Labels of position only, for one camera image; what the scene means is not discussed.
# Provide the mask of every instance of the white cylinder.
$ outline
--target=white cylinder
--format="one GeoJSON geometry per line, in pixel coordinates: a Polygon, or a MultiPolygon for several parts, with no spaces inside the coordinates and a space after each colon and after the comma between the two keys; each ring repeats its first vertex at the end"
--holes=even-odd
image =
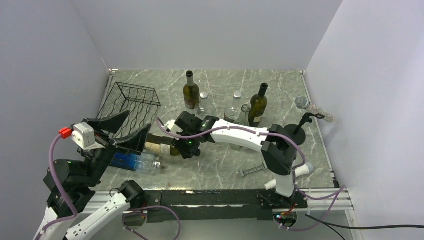
{"type": "MultiPolygon", "coordinates": [[[[296,173],[296,178],[297,178],[297,177],[300,177],[302,175],[309,174],[310,172],[312,172],[312,170],[314,170],[314,166],[312,166],[312,164],[310,162],[307,162],[307,163],[305,163],[305,165],[303,165],[299,168],[296,168],[296,170],[294,172],[296,173]]],[[[276,185],[277,185],[277,181],[275,179],[271,180],[271,181],[269,181],[268,183],[265,184],[265,189],[266,190],[273,189],[273,188],[276,187],[276,185]]]]}

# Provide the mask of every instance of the wire rack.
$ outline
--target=wire rack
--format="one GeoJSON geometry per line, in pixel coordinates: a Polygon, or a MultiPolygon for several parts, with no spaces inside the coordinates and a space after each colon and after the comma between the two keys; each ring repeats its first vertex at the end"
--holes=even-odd
{"type": "Polygon", "coordinates": [[[145,124],[152,124],[161,106],[156,90],[151,87],[115,82],[97,118],[106,118],[129,110],[129,116],[113,138],[123,138],[145,124]]]}

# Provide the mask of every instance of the dark wine bottle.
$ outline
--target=dark wine bottle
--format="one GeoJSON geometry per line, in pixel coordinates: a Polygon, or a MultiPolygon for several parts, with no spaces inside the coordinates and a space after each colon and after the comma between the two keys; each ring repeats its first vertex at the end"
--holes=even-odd
{"type": "Polygon", "coordinates": [[[187,71],[187,84],[184,86],[184,102],[188,109],[195,109],[196,105],[199,104],[200,90],[199,86],[193,79],[193,72],[187,71]]]}
{"type": "Polygon", "coordinates": [[[252,96],[250,99],[251,108],[249,111],[249,124],[251,127],[257,128],[261,122],[262,115],[264,115],[265,109],[268,105],[267,92],[268,84],[262,83],[259,88],[259,93],[252,96]]]}
{"type": "Polygon", "coordinates": [[[158,136],[149,133],[147,135],[144,149],[155,154],[171,155],[174,157],[179,156],[181,153],[172,145],[173,140],[174,139],[171,137],[158,136]]]}

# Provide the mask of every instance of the gray marble surface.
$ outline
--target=gray marble surface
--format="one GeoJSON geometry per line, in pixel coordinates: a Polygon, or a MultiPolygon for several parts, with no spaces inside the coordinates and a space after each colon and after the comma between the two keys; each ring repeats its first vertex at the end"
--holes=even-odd
{"type": "MultiPolygon", "coordinates": [[[[259,127],[272,124],[284,127],[298,124],[302,118],[303,112],[296,108],[294,100],[298,96],[306,96],[306,89],[297,70],[194,70],[193,73],[200,91],[209,92],[220,118],[224,117],[224,107],[231,101],[234,91],[240,90],[242,102],[248,103],[258,93],[261,83],[267,83],[269,87],[266,92],[268,106],[259,127]]],[[[118,70],[112,81],[155,88],[161,103],[157,116],[164,122],[176,119],[186,110],[183,87],[187,80],[184,70],[118,70]]],[[[298,185],[301,188],[333,188],[330,167],[316,124],[308,123],[303,129],[306,142],[301,149],[314,169],[312,173],[298,177],[298,185]]],[[[164,135],[155,124],[150,132],[164,135]]],[[[246,148],[236,151],[224,143],[204,143],[200,149],[201,155],[190,159],[158,156],[165,169],[156,175],[109,167],[101,184],[94,190],[120,187],[126,180],[135,180],[146,190],[254,189],[264,188],[265,183],[274,179],[274,174],[268,169],[245,177],[238,173],[260,165],[263,157],[259,152],[246,148]]]]}

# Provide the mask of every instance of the microphone stand base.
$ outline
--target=microphone stand base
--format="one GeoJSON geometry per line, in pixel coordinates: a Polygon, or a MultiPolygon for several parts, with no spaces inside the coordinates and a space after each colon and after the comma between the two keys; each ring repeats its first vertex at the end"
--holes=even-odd
{"type": "Polygon", "coordinates": [[[306,132],[303,130],[303,128],[300,128],[297,132],[297,134],[294,134],[293,132],[298,128],[298,125],[296,124],[289,124],[284,127],[284,130],[287,131],[287,133],[290,135],[291,139],[294,143],[297,145],[301,145],[306,140],[306,132]]]}

